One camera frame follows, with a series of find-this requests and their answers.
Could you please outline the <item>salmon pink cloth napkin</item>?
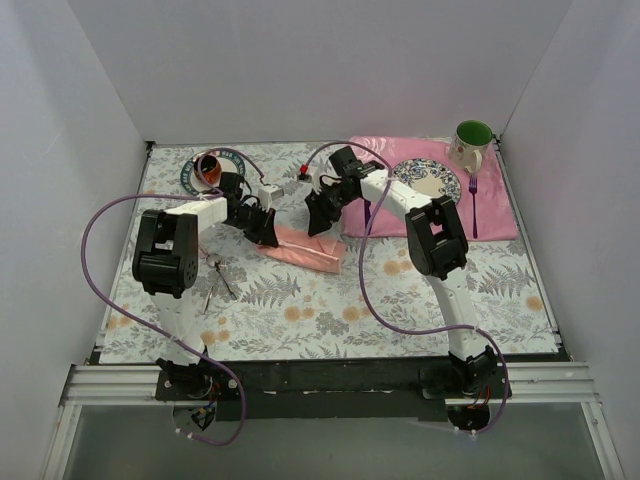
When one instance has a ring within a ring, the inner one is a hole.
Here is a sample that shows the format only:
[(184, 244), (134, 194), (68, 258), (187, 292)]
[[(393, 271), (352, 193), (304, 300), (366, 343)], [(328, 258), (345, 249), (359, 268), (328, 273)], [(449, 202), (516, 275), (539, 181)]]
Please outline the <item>salmon pink cloth napkin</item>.
[(318, 272), (339, 274), (346, 245), (331, 235), (310, 237), (305, 231), (276, 226), (277, 247), (256, 249), (273, 259)]

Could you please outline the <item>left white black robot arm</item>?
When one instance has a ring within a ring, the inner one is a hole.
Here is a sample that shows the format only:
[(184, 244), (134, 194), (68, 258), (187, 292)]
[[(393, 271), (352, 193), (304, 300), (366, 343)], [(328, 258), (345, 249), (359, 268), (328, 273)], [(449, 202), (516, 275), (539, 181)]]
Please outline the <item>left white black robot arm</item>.
[(181, 349), (160, 359), (158, 365), (168, 375), (169, 385), (193, 400), (205, 398), (214, 386), (200, 359), (205, 345), (195, 326), (191, 295), (198, 277), (199, 236), (217, 225), (228, 225), (256, 245), (278, 245), (272, 204), (283, 195), (282, 189), (265, 184), (251, 195), (243, 192), (243, 183), (241, 175), (224, 172), (218, 195), (203, 194), (168, 210), (146, 210), (139, 224), (133, 277), (156, 306), (160, 328)]

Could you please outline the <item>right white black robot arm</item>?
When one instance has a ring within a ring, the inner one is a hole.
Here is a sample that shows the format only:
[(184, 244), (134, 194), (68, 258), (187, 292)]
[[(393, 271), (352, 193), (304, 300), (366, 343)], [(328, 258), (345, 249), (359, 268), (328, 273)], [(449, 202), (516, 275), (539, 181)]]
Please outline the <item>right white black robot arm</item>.
[(343, 209), (357, 199), (376, 211), (386, 210), (404, 222), (408, 253), (414, 268), (433, 289), (444, 319), (440, 332), (448, 337), (454, 389), (464, 397), (489, 392), (498, 365), (498, 348), (477, 323), (466, 282), (469, 245), (454, 201), (421, 194), (393, 175), (392, 166), (376, 154), (364, 163), (354, 151), (358, 143), (333, 142), (330, 183), (323, 173), (303, 163), (298, 178), (312, 185), (305, 203), (309, 211), (309, 236), (328, 231)]

